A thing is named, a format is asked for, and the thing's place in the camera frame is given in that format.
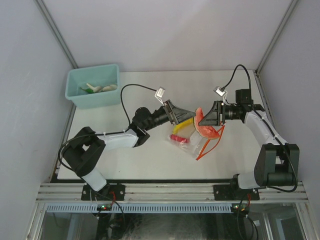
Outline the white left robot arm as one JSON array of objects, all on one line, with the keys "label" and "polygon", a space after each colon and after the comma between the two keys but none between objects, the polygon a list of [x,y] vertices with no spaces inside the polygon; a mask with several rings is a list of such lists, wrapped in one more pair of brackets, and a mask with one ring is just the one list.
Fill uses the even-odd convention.
[{"label": "white left robot arm", "polygon": [[97,168],[104,151],[139,147],[149,139],[149,130],[167,122],[178,125],[195,116],[195,112],[179,108],[170,100],[165,101],[153,113],[146,107],[140,107],[135,111],[132,122],[123,131],[106,133],[96,132],[89,126],[83,127],[75,137],[60,147],[58,161],[87,183],[93,196],[104,200],[109,196],[110,188]]}]

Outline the white fake bone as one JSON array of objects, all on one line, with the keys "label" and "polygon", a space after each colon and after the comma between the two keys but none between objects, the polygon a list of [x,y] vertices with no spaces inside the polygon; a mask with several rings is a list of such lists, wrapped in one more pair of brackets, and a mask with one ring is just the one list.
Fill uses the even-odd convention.
[{"label": "white fake bone", "polygon": [[102,87],[101,86],[92,86],[91,84],[89,83],[86,83],[86,86],[90,89],[92,89],[94,91],[94,93],[99,93],[102,91]]}]

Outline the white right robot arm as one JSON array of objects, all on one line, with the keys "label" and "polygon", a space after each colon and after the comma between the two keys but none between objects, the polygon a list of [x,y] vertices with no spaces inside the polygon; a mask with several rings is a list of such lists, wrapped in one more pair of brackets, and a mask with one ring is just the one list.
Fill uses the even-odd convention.
[{"label": "white right robot arm", "polygon": [[233,104],[227,104],[227,91],[223,87],[216,87],[214,91],[222,100],[214,101],[199,125],[222,126],[227,120],[240,120],[260,146],[254,169],[233,176],[235,184],[229,187],[230,195],[240,200],[248,189],[271,188],[286,192],[289,186],[294,192],[298,187],[299,147],[277,133],[263,106],[252,100],[250,89],[236,90]]}]

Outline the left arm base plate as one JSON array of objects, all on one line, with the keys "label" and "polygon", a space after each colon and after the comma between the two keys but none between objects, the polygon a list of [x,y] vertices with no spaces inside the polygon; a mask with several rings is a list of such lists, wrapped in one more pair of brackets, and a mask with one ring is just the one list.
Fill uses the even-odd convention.
[{"label": "left arm base plate", "polygon": [[123,201],[125,198],[126,186],[123,184],[107,184],[99,191],[94,191],[88,184],[82,188],[82,201],[107,201],[109,199],[115,201]]}]

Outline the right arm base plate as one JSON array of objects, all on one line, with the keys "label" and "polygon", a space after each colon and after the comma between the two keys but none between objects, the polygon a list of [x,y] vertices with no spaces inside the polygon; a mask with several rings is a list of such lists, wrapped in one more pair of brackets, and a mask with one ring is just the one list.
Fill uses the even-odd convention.
[{"label": "right arm base plate", "polygon": [[260,195],[252,189],[235,189],[230,184],[215,184],[213,186],[214,199],[216,201],[260,200]]}]

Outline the red fake chili pepper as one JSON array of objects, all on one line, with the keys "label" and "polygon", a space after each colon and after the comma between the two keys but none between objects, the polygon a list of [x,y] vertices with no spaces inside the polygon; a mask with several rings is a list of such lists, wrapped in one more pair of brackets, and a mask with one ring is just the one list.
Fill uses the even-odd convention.
[{"label": "red fake chili pepper", "polygon": [[171,134],[170,135],[170,139],[172,141],[175,141],[175,142],[178,142],[178,143],[181,143],[181,144],[188,144],[190,142],[189,138],[185,138],[185,137],[182,137],[182,136],[179,136],[179,135],[175,135],[175,134]]}]

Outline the green fake chili pepper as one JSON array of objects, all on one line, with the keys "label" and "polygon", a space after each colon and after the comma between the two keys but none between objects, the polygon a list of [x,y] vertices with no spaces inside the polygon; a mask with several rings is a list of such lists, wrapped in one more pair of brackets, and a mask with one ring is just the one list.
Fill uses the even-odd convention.
[{"label": "green fake chili pepper", "polygon": [[94,94],[95,92],[91,89],[91,88],[80,88],[81,90],[83,90],[84,92],[86,92],[87,94]]}]

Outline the clear zip top bag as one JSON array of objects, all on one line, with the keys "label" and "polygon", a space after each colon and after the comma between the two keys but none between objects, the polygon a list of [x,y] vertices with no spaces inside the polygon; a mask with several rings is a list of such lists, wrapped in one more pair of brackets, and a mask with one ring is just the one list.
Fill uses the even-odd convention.
[{"label": "clear zip top bag", "polygon": [[224,133],[225,126],[221,126],[216,129],[213,127],[213,131],[210,133],[210,137],[207,138],[202,136],[193,124],[181,129],[176,135],[189,138],[189,143],[179,143],[170,139],[170,135],[168,135],[167,140],[174,146],[183,150],[184,152],[191,155],[197,161],[213,151],[220,143],[221,138]]}]

